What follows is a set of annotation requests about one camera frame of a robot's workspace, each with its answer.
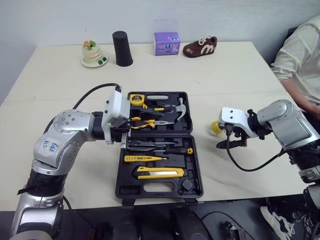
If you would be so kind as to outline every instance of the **tissue box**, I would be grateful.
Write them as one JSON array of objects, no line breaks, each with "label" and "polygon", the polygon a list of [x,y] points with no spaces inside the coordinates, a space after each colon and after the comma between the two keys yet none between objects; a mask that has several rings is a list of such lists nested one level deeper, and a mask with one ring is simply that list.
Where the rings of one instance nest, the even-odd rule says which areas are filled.
[{"label": "tissue box", "polygon": [[158,55],[177,55],[180,48],[180,38],[177,32],[155,32],[154,53]]}]

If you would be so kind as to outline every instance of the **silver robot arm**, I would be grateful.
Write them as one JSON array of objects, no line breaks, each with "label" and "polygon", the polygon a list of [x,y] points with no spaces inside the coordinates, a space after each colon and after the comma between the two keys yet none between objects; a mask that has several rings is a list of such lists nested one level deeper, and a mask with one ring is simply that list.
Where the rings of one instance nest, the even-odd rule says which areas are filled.
[{"label": "silver robot arm", "polygon": [[129,113],[130,102],[116,89],[103,112],[70,109],[54,118],[34,145],[30,177],[18,192],[12,239],[46,240],[59,234],[64,184],[80,147],[95,140],[120,142],[122,134],[129,131]]},{"label": "silver robot arm", "polygon": [[227,136],[233,132],[236,137],[241,137],[235,141],[229,141],[228,137],[217,144],[217,148],[227,149],[228,153],[230,148],[246,147],[247,138],[264,140],[265,135],[273,132],[282,147],[279,156],[287,153],[291,164],[299,167],[302,180],[316,183],[308,186],[304,195],[309,205],[320,209],[320,135],[290,101],[275,101],[257,114],[251,109],[246,113],[224,107],[217,125],[218,131],[224,129]]}]

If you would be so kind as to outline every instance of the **black toolbox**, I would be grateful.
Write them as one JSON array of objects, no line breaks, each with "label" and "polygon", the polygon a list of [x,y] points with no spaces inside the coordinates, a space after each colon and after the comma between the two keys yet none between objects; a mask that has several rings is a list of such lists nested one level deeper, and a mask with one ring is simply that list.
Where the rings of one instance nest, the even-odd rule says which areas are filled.
[{"label": "black toolbox", "polygon": [[[157,116],[156,120],[174,122],[174,124],[156,125],[154,128],[150,126],[141,129],[131,129],[130,134],[126,138],[125,147],[122,144],[118,174],[116,181],[115,195],[123,199],[122,205],[134,205],[136,199],[144,198],[179,198],[184,199],[188,204],[197,203],[196,198],[203,195],[203,185],[200,174],[200,167],[197,156],[195,139],[190,135],[193,130],[192,120],[190,116],[188,96],[186,92],[130,92],[128,99],[133,95],[143,95],[144,104],[147,109],[160,109],[158,112],[163,116]],[[180,121],[177,118],[182,112],[176,111],[179,106],[179,98],[185,105],[185,115]],[[130,105],[130,119],[134,117],[144,117],[143,120],[152,119],[152,117],[140,115],[139,109]],[[141,121],[132,121],[131,127],[145,125],[147,123]],[[170,143],[160,144],[165,147],[154,147],[143,149],[140,151],[140,143]],[[175,154],[172,151],[188,149],[186,154]],[[125,156],[153,156],[167,158],[154,161],[133,161],[125,162]],[[138,179],[137,172],[139,167],[146,168],[181,168],[183,176],[172,178],[155,178],[155,179]],[[145,185],[148,183],[163,183],[170,185],[172,191],[146,191]]]}]

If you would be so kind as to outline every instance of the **tape measure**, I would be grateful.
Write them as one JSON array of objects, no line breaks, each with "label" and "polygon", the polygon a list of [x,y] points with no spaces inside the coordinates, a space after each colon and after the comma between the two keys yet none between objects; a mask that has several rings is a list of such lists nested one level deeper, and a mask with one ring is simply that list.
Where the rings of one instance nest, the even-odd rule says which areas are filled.
[{"label": "tape measure", "polygon": [[130,94],[130,103],[133,106],[141,106],[144,109],[148,108],[148,106],[145,105],[145,95],[143,94]]}]

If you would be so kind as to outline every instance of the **white table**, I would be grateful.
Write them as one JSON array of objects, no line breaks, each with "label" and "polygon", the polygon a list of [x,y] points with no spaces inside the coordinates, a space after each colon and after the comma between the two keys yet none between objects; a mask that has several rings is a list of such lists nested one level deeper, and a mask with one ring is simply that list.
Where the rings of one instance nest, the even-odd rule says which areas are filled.
[{"label": "white table", "polygon": [[[181,53],[153,56],[152,44],[132,44],[133,65],[115,64],[113,45],[102,45],[109,60],[95,69],[81,65],[80,46],[37,47],[0,107],[0,211],[14,211],[17,190],[27,182],[33,145],[49,120],[70,109],[92,87],[116,82],[130,91],[188,93],[192,135],[196,141],[204,187],[199,201],[300,194],[306,185],[287,155],[256,172],[234,166],[225,150],[215,148],[225,136],[208,134],[211,121],[225,106],[255,111],[278,99],[289,99],[251,42],[219,42],[216,52],[198,58]],[[101,111],[111,88],[90,95],[79,106]],[[248,147],[233,149],[239,164],[254,168],[280,150],[273,135],[249,139]],[[120,145],[85,143],[70,171],[65,195],[73,208],[120,206],[115,196]],[[173,199],[138,199],[135,204],[168,203]]]}]

